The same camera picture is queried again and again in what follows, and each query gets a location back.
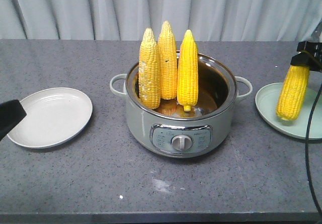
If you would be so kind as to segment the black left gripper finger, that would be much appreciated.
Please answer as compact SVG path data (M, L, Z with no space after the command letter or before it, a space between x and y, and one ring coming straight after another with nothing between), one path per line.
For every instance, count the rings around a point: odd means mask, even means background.
M19 100L1 103L1 140L26 116L27 113Z

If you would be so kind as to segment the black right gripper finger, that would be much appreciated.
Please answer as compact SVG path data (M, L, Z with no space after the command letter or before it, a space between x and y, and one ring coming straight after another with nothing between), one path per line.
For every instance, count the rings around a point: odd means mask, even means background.
M290 65L308 67L310 71L321 71L321 62L317 58L303 52L293 56Z
M297 52L306 54L316 63L321 63L321 42L299 42L297 45Z

